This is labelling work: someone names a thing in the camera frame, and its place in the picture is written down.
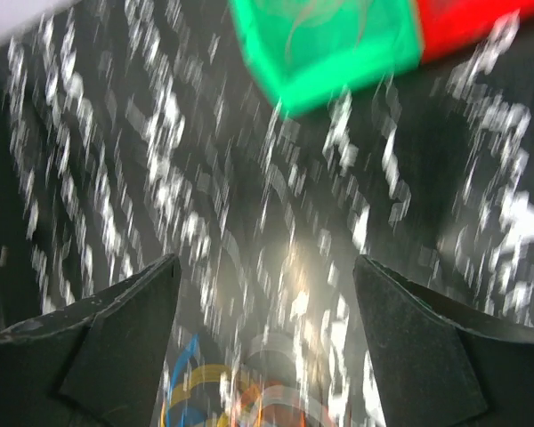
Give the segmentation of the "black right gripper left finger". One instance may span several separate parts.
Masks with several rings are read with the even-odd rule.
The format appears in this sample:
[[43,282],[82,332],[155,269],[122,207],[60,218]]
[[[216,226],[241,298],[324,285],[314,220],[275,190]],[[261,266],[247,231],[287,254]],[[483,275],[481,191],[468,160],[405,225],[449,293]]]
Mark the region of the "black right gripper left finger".
[[0,426],[147,426],[181,284],[178,257],[0,331]]

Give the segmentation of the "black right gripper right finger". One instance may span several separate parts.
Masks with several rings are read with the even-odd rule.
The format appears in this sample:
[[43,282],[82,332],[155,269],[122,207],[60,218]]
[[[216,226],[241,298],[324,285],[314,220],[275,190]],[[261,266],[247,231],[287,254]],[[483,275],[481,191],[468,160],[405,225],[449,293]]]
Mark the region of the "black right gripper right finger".
[[365,255],[353,269],[389,426],[534,426],[534,328],[474,310]]

